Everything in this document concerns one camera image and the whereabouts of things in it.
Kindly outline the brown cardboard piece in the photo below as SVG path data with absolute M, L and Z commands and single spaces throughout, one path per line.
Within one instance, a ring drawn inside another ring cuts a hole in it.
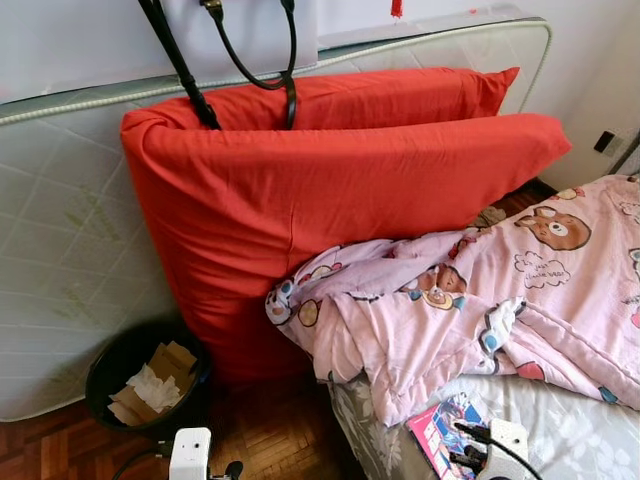
M 151 424 L 160 416 L 159 412 L 138 396 L 133 385 L 127 385 L 110 398 L 109 410 L 128 428 L 140 428 L 140 426 Z
M 186 394 L 196 379 L 197 358 L 175 340 L 160 344 L 147 362 L 157 379 L 173 380 L 180 394 Z

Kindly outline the red covered folded cushion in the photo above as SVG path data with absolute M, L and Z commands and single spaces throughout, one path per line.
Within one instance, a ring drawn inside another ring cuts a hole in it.
M 221 383 L 288 378 L 310 362 L 268 320 L 266 294 L 337 244 L 466 227 L 570 151 L 554 116 L 504 114 L 517 68 L 415 68 L 246 84 L 128 111 L 134 195 L 180 315 Z

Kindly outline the pink cartoon print blanket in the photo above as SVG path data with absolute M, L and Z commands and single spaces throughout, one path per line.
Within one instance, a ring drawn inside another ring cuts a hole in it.
M 493 227 L 320 253 L 265 298 L 317 379 L 403 422 L 461 375 L 640 407 L 640 179 L 605 175 Z

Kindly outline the crumpled white tissue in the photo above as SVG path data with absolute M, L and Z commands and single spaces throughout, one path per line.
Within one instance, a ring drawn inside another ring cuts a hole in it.
M 156 413 L 177 406 L 183 397 L 182 390 L 173 376 L 161 379 L 148 365 L 143 366 L 136 375 L 125 381 L 125 388 L 132 389 L 134 394 Z

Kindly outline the colourful comic magazine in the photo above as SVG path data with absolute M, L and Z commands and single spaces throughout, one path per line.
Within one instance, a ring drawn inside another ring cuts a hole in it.
M 488 428 L 489 408 L 466 393 L 458 393 L 411 417 L 406 425 L 440 480 L 475 480 L 451 462 L 451 452 L 462 453 L 465 448 L 483 451 L 470 435 L 457 428 L 457 422 Z

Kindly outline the bed with grey floral sheet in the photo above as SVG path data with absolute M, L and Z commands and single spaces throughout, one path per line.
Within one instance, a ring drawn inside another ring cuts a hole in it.
M 402 424 L 388 428 L 374 412 L 369 381 L 329 384 L 335 417 L 369 480 L 438 480 Z M 543 381 L 461 376 L 428 406 L 465 393 L 489 415 L 518 422 L 530 434 L 527 461 L 545 480 L 639 480 L 640 417 L 621 404 L 589 399 Z

